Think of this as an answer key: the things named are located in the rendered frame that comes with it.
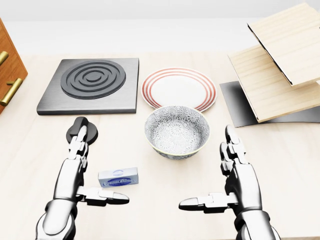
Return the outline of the red-brown wooden cabinet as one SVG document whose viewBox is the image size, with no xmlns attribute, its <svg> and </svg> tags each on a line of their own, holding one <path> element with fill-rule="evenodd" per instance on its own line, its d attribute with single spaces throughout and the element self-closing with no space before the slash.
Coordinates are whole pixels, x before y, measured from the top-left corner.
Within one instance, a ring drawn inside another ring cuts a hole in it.
<svg viewBox="0 0 320 240">
<path fill-rule="evenodd" d="M 5 62 L 0 66 L 0 100 L 7 93 L 10 85 L 7 82 L 13 82 L 17 78 L 24 80 L 28 72 L 13 44 L 8 31 L 0 18 L 0 52 L 6 51 L 9 56 Z M 6 106 L 0 105 L 0 114 Z"/>
</svg>

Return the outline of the round black stove knob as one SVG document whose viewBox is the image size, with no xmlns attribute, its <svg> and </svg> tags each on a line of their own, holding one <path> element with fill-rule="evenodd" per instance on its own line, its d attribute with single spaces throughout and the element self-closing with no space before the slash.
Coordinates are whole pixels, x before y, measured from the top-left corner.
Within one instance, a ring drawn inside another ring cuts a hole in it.
<svg viewBox="0 0 320 240">
<path fill-rule="evenodd" d="M 79 134 L 79 131 L 83 126 L 87 127 L 86 142 L 88 145 L 91 145 L 96 141 L 98 138 L 97 127 L 93 123 L 89 122 L 86 117 L 79 116 L 74 120 L 73 125 L 66 132 L 66 140 L 69 144 L 71 143 L 72 138 Z"/>
</svg>

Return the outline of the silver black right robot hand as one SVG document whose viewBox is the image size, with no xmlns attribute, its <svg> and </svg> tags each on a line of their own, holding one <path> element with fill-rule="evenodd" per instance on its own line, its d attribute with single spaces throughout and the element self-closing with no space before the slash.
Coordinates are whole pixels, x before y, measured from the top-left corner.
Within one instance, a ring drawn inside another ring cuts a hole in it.
<svg viewBox="0 0 320 240">
<path fill-rule="evenodd" d="M 208 196 L 193 197 L 178 205 L 184 211 L 203 211 L 205 214 L 223 213 L 232 209 L 235 215 L 262 209 L 259 182 L 253 166 L 245 158 L 245 147 L 231 125 L 225 128 L 226 141 L 219 147 L 221 172 L 226 176 L 225 193 L 211 192 Z"/>
</svg>

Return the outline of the flat dark stove plate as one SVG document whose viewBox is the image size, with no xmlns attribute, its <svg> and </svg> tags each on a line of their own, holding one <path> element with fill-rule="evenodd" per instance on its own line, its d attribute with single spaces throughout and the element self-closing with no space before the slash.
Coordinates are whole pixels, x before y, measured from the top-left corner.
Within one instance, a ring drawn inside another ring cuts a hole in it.
<svg viewBox="0 0 320 240">
<path fill-rule="evenodd" d="M 138 58 L 63 59 L 36 108 L 39 115 L 137 110 Z"/>
</svg>

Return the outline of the white plate with red rings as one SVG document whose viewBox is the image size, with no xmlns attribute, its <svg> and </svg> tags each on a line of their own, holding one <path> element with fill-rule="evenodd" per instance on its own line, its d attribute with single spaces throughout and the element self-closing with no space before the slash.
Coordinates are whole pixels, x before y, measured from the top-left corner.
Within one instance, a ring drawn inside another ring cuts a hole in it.
<svg viewBox="0 0 320 240">
<path fill-rule="evenodd" d="M 218 97 L 214 82 L 204 73 L 185 67 L 168 67 L 149 74 L 141 84 L 141 95 L 148 105 L 187 106 L 203 112 Z"/>
</svg>

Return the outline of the grey patterned bowl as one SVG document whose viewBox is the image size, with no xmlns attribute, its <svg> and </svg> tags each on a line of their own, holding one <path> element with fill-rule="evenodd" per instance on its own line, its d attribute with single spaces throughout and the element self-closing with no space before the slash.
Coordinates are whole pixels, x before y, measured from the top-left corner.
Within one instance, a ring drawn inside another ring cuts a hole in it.
<svg viewBox="0 0 320 240">
<path fill-rule="evenodd" d="M 205 116 L 194 108 L 169 105 L 157 108 L 146 119 L 144 135 L 161 156 L 187 159 L 199 152 L 210 137 Z"/>
</svg>

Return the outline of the pale wooden slat tray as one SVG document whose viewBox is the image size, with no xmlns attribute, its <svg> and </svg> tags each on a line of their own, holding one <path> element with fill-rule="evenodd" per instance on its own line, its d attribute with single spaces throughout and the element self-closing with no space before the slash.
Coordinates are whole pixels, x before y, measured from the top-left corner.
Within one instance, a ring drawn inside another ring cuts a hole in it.
<svg viewBox="0 0 320 240">
<path fill-rule="evenodd" d="M 221 84 L 235 127 L 320 123 L 320 12 L 306 3 L 248 24 L 258 45 L 229 55 Z"/>
</svg>

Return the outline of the blue cream cheese box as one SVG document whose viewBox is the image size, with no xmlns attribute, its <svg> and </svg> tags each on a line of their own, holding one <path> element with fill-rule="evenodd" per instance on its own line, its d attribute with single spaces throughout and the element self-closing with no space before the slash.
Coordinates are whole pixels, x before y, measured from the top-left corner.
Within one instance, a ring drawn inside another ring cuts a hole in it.
<svg viewBox="0 0 320 240">
<path fill-rule="evenodd" d="M 139 183 L 137 167 L 105 170 L 98 173 L 98 181 L 103 188 L 120 187 Z"/>
</svg>

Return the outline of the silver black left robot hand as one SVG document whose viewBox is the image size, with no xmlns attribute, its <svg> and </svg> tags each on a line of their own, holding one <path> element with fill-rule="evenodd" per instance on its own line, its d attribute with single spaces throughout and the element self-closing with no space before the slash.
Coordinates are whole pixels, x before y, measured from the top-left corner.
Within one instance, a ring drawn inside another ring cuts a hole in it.
<svg viewBox="0 0 320 240">
<path fill-rule="evenodd" d="M 69 200 L 74 203 L 86 202 L 89 206 L 104 207 L 110 205 L 125 205 L 130 202 L 124 194 L 104 190 L 101 187 L 84 187 L 89 145 L 86 142 L 87 127 L 82 126 L 78 135 L 69 143 L 69 153 L 60 168 L 55 184 L 54 199 Z"/>
</svg>

